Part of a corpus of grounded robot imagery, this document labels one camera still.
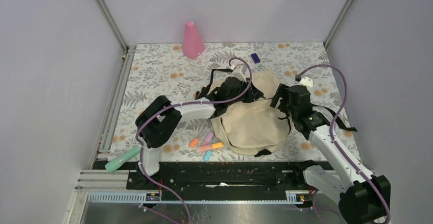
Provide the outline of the cream canvas backpack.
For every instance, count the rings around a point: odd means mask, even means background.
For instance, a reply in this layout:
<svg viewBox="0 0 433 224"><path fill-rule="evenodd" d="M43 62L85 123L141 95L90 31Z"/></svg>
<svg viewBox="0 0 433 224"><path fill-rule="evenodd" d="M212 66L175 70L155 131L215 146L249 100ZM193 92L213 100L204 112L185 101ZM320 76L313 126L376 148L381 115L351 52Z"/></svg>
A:
<svg viewBox="0 0 433 224"><path fill-rule="evenodd" d="M260 157L278 151L289 136L290 122L283 112L270 106L280 85L269 70L252 76L252 88L259 91L253 102L235 102L221 115L211 118L214 134L235 153Z"/></svg>

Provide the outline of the orange yellow highlighter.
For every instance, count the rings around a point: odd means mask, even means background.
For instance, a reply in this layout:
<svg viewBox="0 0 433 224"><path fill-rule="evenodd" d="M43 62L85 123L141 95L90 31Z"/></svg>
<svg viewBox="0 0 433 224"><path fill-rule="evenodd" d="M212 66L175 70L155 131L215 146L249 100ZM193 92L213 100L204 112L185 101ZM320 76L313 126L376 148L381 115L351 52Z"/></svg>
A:
<svg viewBox="0 0 433 224"><path fill-rule="evenodd" d="M197 148L197 151L198 152L205 152L205 151L217 150L217 149L220 149L223 147L224 147L224 144L222 142L218 142L218 143L200 146Z"/></svg>

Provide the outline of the light blue highlighter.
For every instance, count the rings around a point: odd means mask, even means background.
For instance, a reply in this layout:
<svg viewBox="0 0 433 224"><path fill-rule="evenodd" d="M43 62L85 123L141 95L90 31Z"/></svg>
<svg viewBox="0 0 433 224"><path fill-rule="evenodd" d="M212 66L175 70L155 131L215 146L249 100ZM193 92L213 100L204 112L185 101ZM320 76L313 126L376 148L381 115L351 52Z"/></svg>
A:
<svg viewBox="0 0 433 224"><path fill-rule="evenodd" d="M211 156L212 156L212 151L211 150L206 151L206 153L205 153L205 155L203 157L203 161L209 162Z"/></svg>

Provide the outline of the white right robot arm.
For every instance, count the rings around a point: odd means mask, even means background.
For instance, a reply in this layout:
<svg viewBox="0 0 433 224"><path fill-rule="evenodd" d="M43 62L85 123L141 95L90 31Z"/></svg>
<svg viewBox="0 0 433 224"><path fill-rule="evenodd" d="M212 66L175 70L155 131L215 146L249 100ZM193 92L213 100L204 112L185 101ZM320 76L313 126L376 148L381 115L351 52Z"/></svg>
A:
<svg viewBox="0 0 433 224"><path fill-rule="evenodd" d="M359 162L335 135L332 113L315 110L310 92L301 83L280 84L271 107L288 116L294 128L311 142L334 170L328 173L312 160L298 165L293 183L299 189L312 186L333 200L346 223L369 223L385 218L390 222L391 184Z"/></svg>

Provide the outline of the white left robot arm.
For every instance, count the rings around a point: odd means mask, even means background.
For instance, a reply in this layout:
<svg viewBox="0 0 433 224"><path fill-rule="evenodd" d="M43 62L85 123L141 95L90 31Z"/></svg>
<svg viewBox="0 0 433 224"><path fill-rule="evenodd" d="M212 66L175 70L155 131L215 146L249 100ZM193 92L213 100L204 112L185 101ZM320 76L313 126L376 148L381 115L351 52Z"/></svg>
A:
<svg viewBox="0 0 433 224"><path fill-rule="evenodd" d="M138 180L145 188L151 189L158 184L162 146L179 123L215 118L234 103L252 103L264 97L264 93L253 85L247 64L231 66L223 71L231 75L222 83L215 84L213 69L209 84L196 93L194 101L173 104L165 95L160 95L138 116L135 121L136 139L141 146L138 167L142 171Z"/></svg>

